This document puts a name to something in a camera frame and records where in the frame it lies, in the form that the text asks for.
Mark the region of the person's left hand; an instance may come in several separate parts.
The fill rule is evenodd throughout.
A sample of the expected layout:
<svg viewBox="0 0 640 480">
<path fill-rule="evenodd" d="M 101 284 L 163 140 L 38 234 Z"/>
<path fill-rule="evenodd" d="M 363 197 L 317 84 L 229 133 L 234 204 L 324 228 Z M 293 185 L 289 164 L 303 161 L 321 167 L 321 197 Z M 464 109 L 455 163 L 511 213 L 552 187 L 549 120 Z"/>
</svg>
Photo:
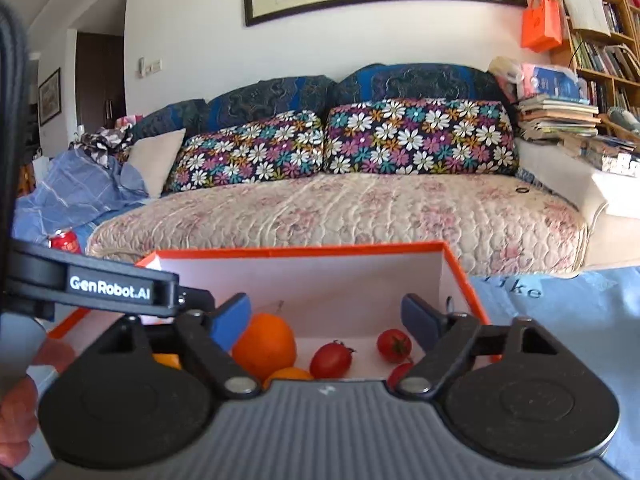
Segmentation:
<svg viewBox="0 0 640 480">
<path fill-rule="evenodd" d="M 75 359 L 75 351 L 66 342 L 47 338 L 35 356 L 35 366 L 53 366 L 64 372 Z M 21 379 L 1 401 L 1 465 L 13 468 L 29 454 L 29 438 L 36 432 L 38 390 L 28 375 Z"/>
</svg>

